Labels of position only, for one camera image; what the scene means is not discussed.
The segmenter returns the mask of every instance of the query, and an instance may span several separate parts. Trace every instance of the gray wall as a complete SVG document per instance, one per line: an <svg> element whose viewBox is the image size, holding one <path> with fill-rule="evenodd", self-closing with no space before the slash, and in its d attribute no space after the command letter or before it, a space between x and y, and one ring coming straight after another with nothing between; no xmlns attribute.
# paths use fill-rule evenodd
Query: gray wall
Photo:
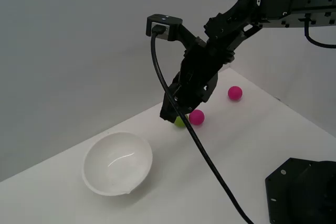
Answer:
<svg viewBox="0 0 336 224"><path fill-rule="evenodd" d="M208 18L236 0L0 0L0 180L161 102L146 17ZM183 55L158 42L170 81Z"/></svg>
<svg viewBox="0 0 336 224"><path fill-rule="evenodd" d="M336 27L310 29L336 44ZM231 67L336 136L336 50L309 43L303 28L263 29L236 50Z"/></svg>

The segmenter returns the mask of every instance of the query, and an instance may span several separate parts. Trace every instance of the robotic arm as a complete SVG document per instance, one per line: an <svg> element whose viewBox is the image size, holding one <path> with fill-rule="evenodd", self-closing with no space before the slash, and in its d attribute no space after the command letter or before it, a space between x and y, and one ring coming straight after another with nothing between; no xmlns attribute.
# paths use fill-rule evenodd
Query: robotic arm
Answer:
<svg viewBox="0 0 336 224"><path fill-rule="evenodd" d="M304 27L307 39L320 47L336 48L316 42L309 36L309 26L333 26L336 0L238 0L227 12L218 13L204 25L209 37L204 42L183 25L180 18L154 14L147 18L146 35L155 25L164 26L158 38L180 41L185 47L180 71L169 86L180 110L191 113L207 102L218 80L218 71L234 60L235 49L262 28ZM160 117L174 123L177 112L164 96Z"/></svg>

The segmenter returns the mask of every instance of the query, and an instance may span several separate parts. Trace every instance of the pink ball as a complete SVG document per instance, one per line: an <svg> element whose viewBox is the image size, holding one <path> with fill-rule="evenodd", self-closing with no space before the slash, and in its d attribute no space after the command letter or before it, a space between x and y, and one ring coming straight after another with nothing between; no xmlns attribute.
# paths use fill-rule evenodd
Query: pink ball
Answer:
<svg viewBox="0 0 336 224"><path fill-rule="evenodd" d="M201 125L204 122L205 116L201 110L194 110L189 115L190 123L194 125Z"/></svg>
<svg viewBox="0 0 336 224"><path fill-rule="evenodd" d="M232 86L231 88L229 88L227 95L231 100L238 101L240 98L242 98L243 91L238 86Z"/></svg>

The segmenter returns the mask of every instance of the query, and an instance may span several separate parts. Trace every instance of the table surface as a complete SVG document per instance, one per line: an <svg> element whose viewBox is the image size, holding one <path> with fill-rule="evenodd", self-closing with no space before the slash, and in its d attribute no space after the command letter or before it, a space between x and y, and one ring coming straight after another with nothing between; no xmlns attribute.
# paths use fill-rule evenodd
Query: table surface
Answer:
<svg viewBox="0 0 336 224"><path fill-rule="evenodd" d="M244 92L227 98L231 86ZM244 223L186 129L159 119L158 104L0 183L1 223ZM265 178L290 157L336 161L336 139L232 69L200 109L196 132L241 207L269 223ZM100 196L82 181L85 153L98 139L129 131L147 139L153 165L129 195Z"/></svg>

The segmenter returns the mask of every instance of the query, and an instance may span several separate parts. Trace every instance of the green ball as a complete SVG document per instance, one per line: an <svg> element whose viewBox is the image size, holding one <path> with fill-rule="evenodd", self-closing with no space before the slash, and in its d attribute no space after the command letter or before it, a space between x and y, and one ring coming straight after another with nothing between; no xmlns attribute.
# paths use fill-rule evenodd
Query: green ball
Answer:
<svg viewBox="0 0 336 224"><path fill-rule="evenodd" d="M177 127L181 127L181 128L185 127L185 125L184 125L182 119L181 119L179 116L176 118L174 124L175 124Z"/></svg>

